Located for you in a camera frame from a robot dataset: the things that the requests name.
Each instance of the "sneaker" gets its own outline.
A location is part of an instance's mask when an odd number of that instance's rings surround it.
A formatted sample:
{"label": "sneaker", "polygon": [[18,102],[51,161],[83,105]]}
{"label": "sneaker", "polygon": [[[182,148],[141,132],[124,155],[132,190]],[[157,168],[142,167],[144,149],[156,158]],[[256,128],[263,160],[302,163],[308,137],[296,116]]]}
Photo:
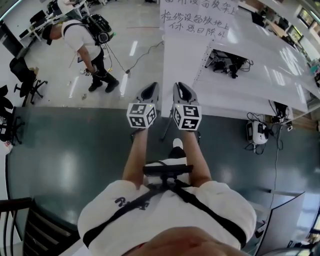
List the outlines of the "sneaker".
{"label": "sneaker", "polygon": [[181,149],[183,150],[183,149],[184,149],[184,145],[183,145],[181,139],[175,138],[175,139],[173,140],[173,147],[174,147],[174,148],[175,148],[175,147],[179,147],[179,148],[181,148]]}
{"label": "sneaker", "polygon": [[91,86],[89,87],[89,92],[93,92],[95,91],[98,87],[102,86],[102,82],[100,81],[100,83],[98,85],[95,84],[91,84]]}
{"label": "sneaker", "polygon": [[119,85],[119,81],[115,80],[113,83],[108,83],[108,86],[105,88],[106,93],[111,93],[117,86]]}

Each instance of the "black shoe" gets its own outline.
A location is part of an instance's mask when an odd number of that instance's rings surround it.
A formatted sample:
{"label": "black shoe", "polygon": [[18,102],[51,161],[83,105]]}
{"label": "black shoe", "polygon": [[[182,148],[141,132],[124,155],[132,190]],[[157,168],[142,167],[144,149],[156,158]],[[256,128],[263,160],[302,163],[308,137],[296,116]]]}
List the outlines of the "black shoe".
{"label": "black shoe", "polygon": [[98,85],[92,83],[91,86],[89,87],[89,92],[95,91],[100,86],[102,86],[102,82],[101,81],[100,81],[100,83]]}
{"label": "black shoe", "polygon": [[106,93],[111,93],[117,86],[119,85],[119,81],[115,80],[114,82],[108,83],[108,86],[105,88]]}

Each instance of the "black and white cube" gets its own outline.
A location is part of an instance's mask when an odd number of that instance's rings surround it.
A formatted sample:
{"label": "black and white cube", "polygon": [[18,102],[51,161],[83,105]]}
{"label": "black and white cube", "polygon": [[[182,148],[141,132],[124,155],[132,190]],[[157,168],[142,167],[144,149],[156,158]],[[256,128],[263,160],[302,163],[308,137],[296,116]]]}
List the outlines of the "black and white cube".
{"label": "black and white cube", "polygon": [[201,106],[173,104],[172,118],[179,130],[196,131],[202,119]]}
{"label": "black and white cube", "polygon": [[132,128],[149,128],[157,118],[156,105],[130,103],[126,116]]}

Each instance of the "shoulder strap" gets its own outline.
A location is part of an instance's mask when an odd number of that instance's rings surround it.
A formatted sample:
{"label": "shoulder strap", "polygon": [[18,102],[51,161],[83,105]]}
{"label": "shoulder strap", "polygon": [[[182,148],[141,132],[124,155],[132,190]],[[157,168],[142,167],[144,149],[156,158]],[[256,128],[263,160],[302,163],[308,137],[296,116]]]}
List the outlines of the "shoulder strap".
{"label": "shoulder strap", "polygon": [[231,235],[233,235],[241,244],[241,248],[245,247],[247,243],[247,236],[245,232],[239,227],[237,224],[228,220],[224,217],[219,216],[213,210],[211,210],[208,206],[199,201],[199,199],[194,195],[185,191],[180,186],[176,185],[170,189],[172,192],[176,193],[182,200],[186,203],[192,204],[198,209],[209,214],[213,219],[216,220],[224,229],[226,229]]}
{"label": "shoulder strap", "polygon": [[94,227],[93,229],[90,229],[87,231],[83,236],[83,243],[86,247],[89,248],[90,243],[96,239],[97,236],[100,235],[100,233],[105,229],[107,225],[109,225],[111,222],[114,222],[116,219],[120,218],[127,212],[130,212],[134,210],[135,208],[142,206],[146,201],[148,201],[153,196],[161,193],[161,190],[149,190],[147,193],[143,194],[142,196],[136,198],[135,200],[131,201],[130,203],[126,204],[119,210],[117,210],[110,219],[108,219],[106,222],[100,224],[97,227]]}
{"label": "shoulder strap", "polygon": [[66,31],[67,31],[67,29],[68,28],[70,28],[70,27],[72,27],[72,26],[86,26],[86,24],[83,24],[83,23],[72,23],[72,24],[69,24],[69,25],[66,25],[65,26],[65,28],[64,28],[64,30],[63,30],[63,37],[65,36],[65,34],[66,34]]}

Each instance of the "tile floor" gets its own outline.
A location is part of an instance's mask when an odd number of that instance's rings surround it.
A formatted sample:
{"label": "tile floor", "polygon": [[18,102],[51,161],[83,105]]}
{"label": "tile floor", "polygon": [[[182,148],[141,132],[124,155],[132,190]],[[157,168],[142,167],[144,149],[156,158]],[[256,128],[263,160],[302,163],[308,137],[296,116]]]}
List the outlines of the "tile floor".
{"label": "tile floor", "polygon": [[[143,0],[119,0],[106,6],[92,6],[90,11],[106,18],[116,33],[109,46],[125,70],[132,67],[149,47],[162,41],[163,32],[158,28],[160,6],[157,4]],[[132,54],[135,41],[137,44]],[[105,93],[106,86],[90,93],[88,88],[92,77],[80,73],[85,65],[78,63],[77,58],[73,60],[75,53],[63,39],[53,41],[51,46],[44,41],[36,41],[25,59],[29,67],[39,67],[38,78],[47,80],[48,85],[41,88],[44,98],[37,98],[35,106],[126,109],[139,89],[152,82],[162,84],[163,53],[162,44],[152,48],[150,54],[142,57],[132,69],[126,84],[122,83],[125,72],[111,56],[111,74],[120,81],[120,85],[109,94]],[[104,63],[106,69],[111,67],[108,56]]]}

